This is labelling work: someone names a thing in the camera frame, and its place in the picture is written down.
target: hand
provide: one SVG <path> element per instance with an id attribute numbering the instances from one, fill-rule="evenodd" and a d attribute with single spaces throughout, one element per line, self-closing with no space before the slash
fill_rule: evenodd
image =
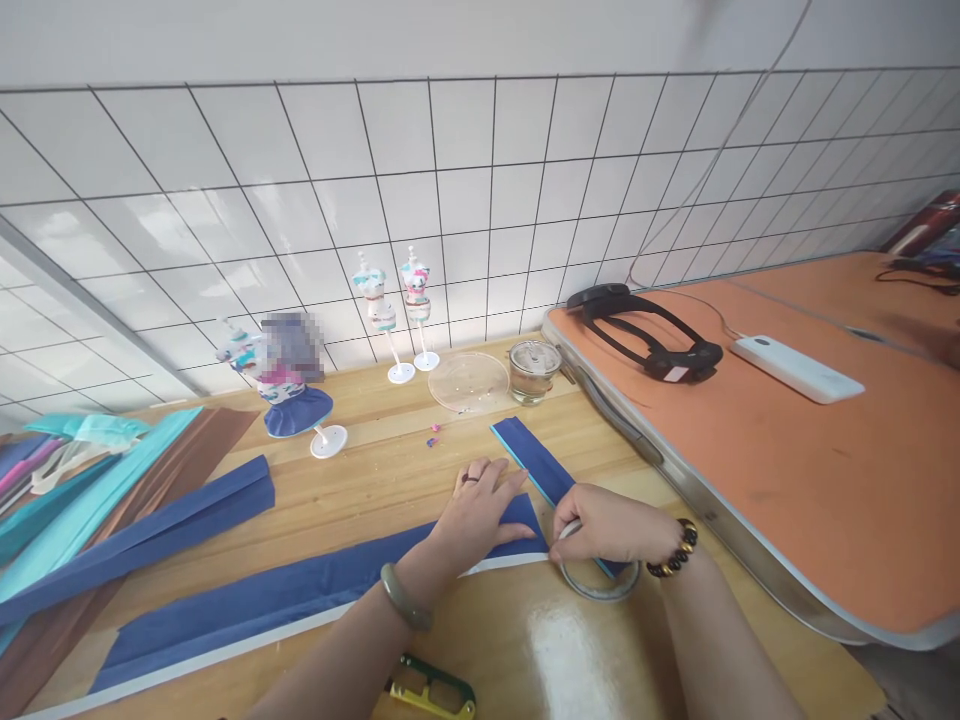
<path id="1" fill-rule="evenodd" d="M 560 531 L 579 518 L 583 527 L 563 540 Z M 574 485 L 553 516 L 554 562 L 603 558 L 659 563 L 679 547 L 680 523 L 662 510 L 596 485 Z"/>

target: white stand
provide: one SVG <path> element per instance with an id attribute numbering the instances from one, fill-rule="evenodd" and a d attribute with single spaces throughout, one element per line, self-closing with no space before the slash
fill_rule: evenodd
<path id="1" fill-rule="evenodd" d="M 387 372 L 387 379 L 394 385 L 403 385 L 404 383 L 410 382 L 413 380 L 413 376 L 417 374 L 417 371 L 410 363 L 400 362 L 400 356 L 397 355 L 397 349 L 393 346 L 393 338 L 390 337 L 390 331 L 384 330 L 383 334 L 387 336 L 387 345 L 390 346 L 390 352 L 393 353 L 393 361 L 396 363 L 396 365 Z"/>
<path id="2" fill-rule="evenodd" d="M 319 460 L 326 460 L 343 450 L 347 444 L 347 429 L 340 425 L 331 425 L 324 429 L 317 425 L 317 436 L 310 441 L 310 454 Z"/>
<path id="3" fill-rule="evenodd" d="M 440 356 L 435 352 L 430 352 L 427 350 L 427 343 L 423 339 L 423 325 L 420 323 L 418 324 L 420 325 L 420 348 L 423 350 L 423 352 L 413 359 L 413 364 L 417 366 L 417 370 L 430 372 L 440 364 Z"/>

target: blue skirt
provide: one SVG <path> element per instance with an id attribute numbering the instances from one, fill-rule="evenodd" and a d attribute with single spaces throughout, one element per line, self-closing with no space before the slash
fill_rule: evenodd
<path id="1" fill-rule="evenodd" d="M 267 410 L 263 418 L 270 437 L 291 437 L 313 430 L 333 410 L 333 398 L 309 385 L 299 395 Z"/>

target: blue paper strip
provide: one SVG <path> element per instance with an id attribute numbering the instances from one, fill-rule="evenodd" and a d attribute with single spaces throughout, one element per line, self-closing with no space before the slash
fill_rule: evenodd
<path id="1" fill-rule="evenodd" d="M 556 507 L 575 484 L 570 473 L 518 418 L 506 418 L 490 429 L 517 465 L 529 471 L 530 482 L 540 494 Z M 597 565 L 611 578 L 616 578 L 627 564 L 597 558 Z"/>
<path id="2" fill-rule="evenodd" d="M 159 562 L 273 507 L 270 468 L 261 455 L 78 555 L 6 602 L 0 625 Z"/>
<path id="3" fill-rule="evenodd" d="M 537 537 L 496 547 L 488 558 L 547 552 L 527 495 L 511 501 L 502 522 L 523 523 Z M 90 692 L 359 600 L 379 581 L 383 564 L 403 557 L 434 524 L 267 570 L 142 615 L 120 629 Z"/>

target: tape roll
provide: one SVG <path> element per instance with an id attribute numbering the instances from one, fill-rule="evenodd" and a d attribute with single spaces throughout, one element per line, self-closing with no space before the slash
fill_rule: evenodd
<path id="1" fill-rule="evenodd" d="M 563 538 L 573 535 L 581 527 L 583 527 L 583 523 L 581 523 L 579 519 L 574 520 L 560 531 L 559 539 L 563 540 Z M 630 563 L 621 573 L 623 581 L 610 590 L 588 588 L 583 583 L 574 580 L 570 577 L 570 573 L 567 572 L 567 568 L 563 563 L 560 563 L 560 572 L 563 573 L 563 579 L 567 581 L 567 585 L 572 587 L 577 595 L 585 597 L 588 600 L 596 600 L 597 602 L 615 603 L 625 599 L 633 591 L 634 586 L 636 586 L 637 581 L 640 579 L 640 563 L 636 560 Z"/>

